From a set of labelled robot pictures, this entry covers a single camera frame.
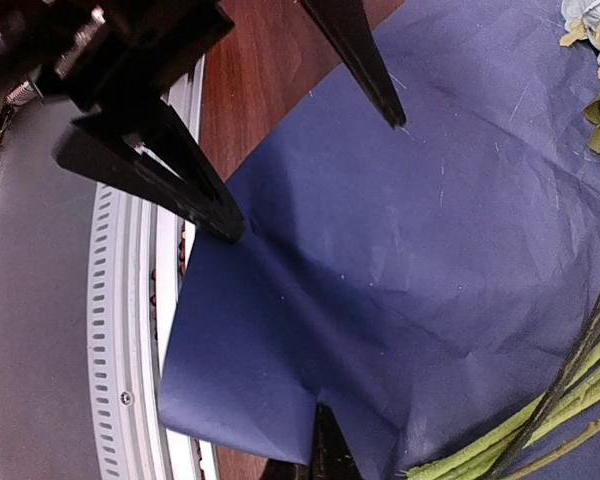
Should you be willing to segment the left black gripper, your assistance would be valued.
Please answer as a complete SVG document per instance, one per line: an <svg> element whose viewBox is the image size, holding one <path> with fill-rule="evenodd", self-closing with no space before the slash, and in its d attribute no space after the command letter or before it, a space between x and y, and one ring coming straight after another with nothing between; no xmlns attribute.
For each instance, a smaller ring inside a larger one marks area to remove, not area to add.
<svg viewBox="0 0 600 480"><path fill-rule="evenodd" d="M42 93L82 110L159 96L233 27L216 1L0 1L0 94L38 70ZM160 99L73 120L53 156L217 239L233 244L244 233L224 181Z"/></svg>

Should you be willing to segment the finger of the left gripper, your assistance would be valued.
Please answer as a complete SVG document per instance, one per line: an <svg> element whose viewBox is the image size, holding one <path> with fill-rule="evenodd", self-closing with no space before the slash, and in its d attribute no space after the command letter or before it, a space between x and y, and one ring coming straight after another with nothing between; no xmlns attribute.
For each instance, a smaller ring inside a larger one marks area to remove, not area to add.
<svg viewBox="0 0 600 480"><path fill-rule="evenodd" d="M303 0L301 6L391 128L406 115L361 0Z"/></svg>

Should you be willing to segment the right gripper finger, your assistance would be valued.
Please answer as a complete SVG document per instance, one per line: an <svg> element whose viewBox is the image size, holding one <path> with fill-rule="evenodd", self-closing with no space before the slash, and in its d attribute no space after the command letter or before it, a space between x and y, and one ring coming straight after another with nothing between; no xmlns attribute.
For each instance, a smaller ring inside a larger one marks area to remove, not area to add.
<svg viewBox="0 0 600 480"><path fill-rule="evenodd" d="M313 449L308 465L269 459L264 480L362 480L332 410L316 407Z"/></svg>

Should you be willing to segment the blue wrapping paper sheet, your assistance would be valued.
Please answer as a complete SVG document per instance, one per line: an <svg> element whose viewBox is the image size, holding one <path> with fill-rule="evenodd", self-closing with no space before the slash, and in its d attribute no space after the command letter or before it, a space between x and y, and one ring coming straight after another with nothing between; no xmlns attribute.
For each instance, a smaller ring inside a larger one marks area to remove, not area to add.
<svg viewBox="0 0 600 480"><path fill-rule="evenodd" d="M195 239L162 422L304 463L324 404L393 479L544 390L600 290L600 82L562 30L557 1L409 1L375 32L403 129L342 67L305 97L229 180L242 239Z"/></svg>

